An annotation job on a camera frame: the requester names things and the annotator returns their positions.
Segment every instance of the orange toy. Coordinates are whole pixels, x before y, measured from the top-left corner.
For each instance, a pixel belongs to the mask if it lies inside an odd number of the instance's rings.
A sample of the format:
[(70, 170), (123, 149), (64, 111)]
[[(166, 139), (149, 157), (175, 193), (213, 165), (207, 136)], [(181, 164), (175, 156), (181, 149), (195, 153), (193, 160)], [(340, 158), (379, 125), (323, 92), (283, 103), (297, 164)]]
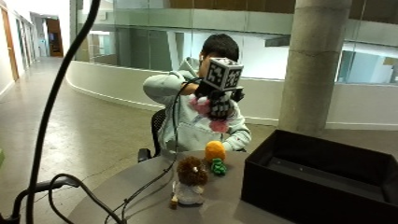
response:
[(211, 141), (207, 143), (203, 159), (210, 163), (213, 162), (213, 159), (225, 160), (225, 148), (219, 141)]

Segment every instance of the black and white cube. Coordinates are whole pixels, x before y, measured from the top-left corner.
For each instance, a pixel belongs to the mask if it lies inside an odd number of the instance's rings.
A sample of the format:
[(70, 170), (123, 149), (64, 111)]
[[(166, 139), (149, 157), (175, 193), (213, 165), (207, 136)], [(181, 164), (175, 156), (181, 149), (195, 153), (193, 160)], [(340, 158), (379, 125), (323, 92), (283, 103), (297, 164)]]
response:
[(227, 58), (211, 58), (209, 73), (202, 81), (219, 91), (231, 91), (237, 88), (242, 68)]

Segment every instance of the hallway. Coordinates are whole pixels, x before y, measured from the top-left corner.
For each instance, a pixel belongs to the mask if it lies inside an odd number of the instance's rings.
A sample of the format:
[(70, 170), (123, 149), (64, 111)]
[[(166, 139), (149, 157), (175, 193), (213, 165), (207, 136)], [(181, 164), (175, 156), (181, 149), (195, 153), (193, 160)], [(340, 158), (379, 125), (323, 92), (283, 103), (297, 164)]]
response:
[[(5, 153), (0, 168), (0, 212), (5, 217), (17, 193), (28, 187), (41, 113), (60, 64), (58, 58), (41, 58), (0, 98), (0, 148)], [(138, 148), (153, 148), (151, 114), (151, 111), (86, 96), (64, 82), (48, 124), (38, 181), (66, 173), (96, 189), (110, 176), (135, 163)], [(274, 127), (247, 126), (253, 132), (253, 143), (247, 148), (251, 152)], [(380, 150), (398, 158), (398, 132), (326, 130), (322, 138)], [(68, 215), (85, 194), (68, 187), (56, 191), (54, 204)], [(45, 196), (45, 193), (36, 195), (36, 223), (64, 223), (52, 212)]]

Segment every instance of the black box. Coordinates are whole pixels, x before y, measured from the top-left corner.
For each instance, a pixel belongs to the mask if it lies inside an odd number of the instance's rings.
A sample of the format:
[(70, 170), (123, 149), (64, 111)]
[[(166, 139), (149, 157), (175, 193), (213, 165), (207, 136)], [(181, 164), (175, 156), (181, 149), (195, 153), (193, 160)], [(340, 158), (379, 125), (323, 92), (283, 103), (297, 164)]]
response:
[(295, 223), (396, 224), (396, 160), (275, 130), (245, 161), (241, 200)]

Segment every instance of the pink stuffed toy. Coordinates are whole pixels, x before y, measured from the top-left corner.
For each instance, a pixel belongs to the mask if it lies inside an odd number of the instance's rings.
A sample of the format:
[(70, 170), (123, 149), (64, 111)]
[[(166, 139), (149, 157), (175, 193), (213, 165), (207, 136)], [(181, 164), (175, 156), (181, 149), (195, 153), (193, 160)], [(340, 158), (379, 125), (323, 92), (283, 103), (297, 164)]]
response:
[[(210, 109), (210, 100), (207, 99), (207, 97), (203, 96), (197, 98), (194, 94), (190, 94), (189, 105), (194, 108), (195, 111), (198, 111), (198, 113), (203, 117), (206, 118), (209, 117), (207, 114), (210, 113), (211, 109)], [(211, 120), (209, 126), (213, 132), (217, 133), (226, 133), (229, 129), (227, 121), (221, 119)]]

